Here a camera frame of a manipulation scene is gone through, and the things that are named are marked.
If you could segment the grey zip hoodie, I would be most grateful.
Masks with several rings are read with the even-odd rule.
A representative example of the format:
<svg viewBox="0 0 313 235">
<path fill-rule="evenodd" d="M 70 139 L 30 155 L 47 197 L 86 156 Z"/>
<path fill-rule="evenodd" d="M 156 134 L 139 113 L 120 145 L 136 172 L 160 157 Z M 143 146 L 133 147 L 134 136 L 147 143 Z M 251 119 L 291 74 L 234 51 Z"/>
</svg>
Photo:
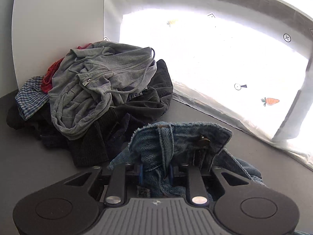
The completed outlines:
<svg viewBox="0 0 313 235">
<path fill-rule="evenodd" d="M 110 107 L 142 92 L 157 71 L 155 51 L 110 41 L 71 49 L 52 77 L 51 121 L 69 140 L 82 137 Z"/>
</svg>

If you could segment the white printed storage bag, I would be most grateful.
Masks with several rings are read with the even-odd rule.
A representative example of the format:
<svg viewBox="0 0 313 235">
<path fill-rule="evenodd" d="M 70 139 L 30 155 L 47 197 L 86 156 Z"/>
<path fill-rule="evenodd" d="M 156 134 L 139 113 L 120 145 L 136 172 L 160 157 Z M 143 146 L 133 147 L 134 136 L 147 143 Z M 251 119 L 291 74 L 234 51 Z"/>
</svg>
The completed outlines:
<svg viewBox="0 0 313 235">
<path fill-rule="evenodd" d="M 178 101 L 312 166 L 312 0 L 104 0 L 103 31 L 152 47 Z"/>
</svg>

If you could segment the blue denim jeans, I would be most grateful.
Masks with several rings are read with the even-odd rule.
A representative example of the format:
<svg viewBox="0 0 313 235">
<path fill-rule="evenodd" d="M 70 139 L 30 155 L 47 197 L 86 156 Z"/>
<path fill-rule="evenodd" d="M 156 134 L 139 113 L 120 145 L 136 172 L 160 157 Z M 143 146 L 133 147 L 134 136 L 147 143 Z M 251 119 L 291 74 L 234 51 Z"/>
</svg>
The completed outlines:
<svg viewBox="0 0 313 235">
<path fill-rule="evenodd" d="M 170 183 L 171 165 L 194 165 L 200 171 L 222 167 L 262 183 L 259 170 L 226 150 L 232 135 L 230 130 L 214 123 L 154 123 L 137 129 L 128 146 L 109 163 L 108 169 L 122 163 L 141 165 L 141 187 L 144 194 L 151 197 L 186 196 L 184 186 Z"/>
</svg>

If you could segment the red garment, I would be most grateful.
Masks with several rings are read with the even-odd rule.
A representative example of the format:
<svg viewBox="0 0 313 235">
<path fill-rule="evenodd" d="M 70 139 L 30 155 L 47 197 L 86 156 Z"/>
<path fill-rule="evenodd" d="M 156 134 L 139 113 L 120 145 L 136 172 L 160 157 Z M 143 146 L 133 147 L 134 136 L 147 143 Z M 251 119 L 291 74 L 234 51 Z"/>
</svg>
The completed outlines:
<svg viewBox="0 0 313 235">
<path fill-rule="evenodd" d="M 41 82 L 41 90 L 47 94 L 51 89 L 52 89 L 52 77 L 54 74 L 57 72 L 59 69 L 62 61 L 66 57 L 64 56 L 63 58 L 59 59 L 58 61 L 54 62 L 47 70 L 46 75 L 44 76 L 42 82 Z"/>
</svg>

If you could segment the blue checked shirt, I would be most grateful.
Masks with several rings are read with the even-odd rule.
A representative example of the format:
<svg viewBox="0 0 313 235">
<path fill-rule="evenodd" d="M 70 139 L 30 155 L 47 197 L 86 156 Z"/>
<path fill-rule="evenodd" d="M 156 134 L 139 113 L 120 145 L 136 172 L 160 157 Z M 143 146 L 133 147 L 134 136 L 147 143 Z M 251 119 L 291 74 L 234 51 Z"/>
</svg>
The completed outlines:
<svg viewBox="0 0 313 235">
<path fill-rule="evenodd" d="M 42 91 L 44 76 L 34 76 L 27 80 L 15 96 L 19 115 L 23 120 L 30 119 L 49 100 L 48 94 Z"/>
</svg>

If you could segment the black garment pile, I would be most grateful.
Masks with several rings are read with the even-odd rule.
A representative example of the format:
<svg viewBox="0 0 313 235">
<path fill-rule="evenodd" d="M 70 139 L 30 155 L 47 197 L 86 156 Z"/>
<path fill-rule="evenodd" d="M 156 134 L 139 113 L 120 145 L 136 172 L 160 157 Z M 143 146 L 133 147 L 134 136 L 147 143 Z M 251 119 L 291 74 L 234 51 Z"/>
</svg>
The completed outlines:
<svg viewBox="0 0 313 235">
<path fill-rule="evenodd" d="M 24 129 L 47 149 L 63 149 L 71 153 L 74 165 L 86 168 L 111 161 L 138 128 L 159 119 L 170 107 L 173 84 L 164 60 L 158 60 L 157 71 L 147 88 L 126 103 L 111 107 L 86 131 L 83 137 L 70 141 L 51 122 L 50 107 L 43 105 L 29 120 L 24 120 L 17 104 L 7 113 L 7 124 L 15 130 Z"/>
</svg>

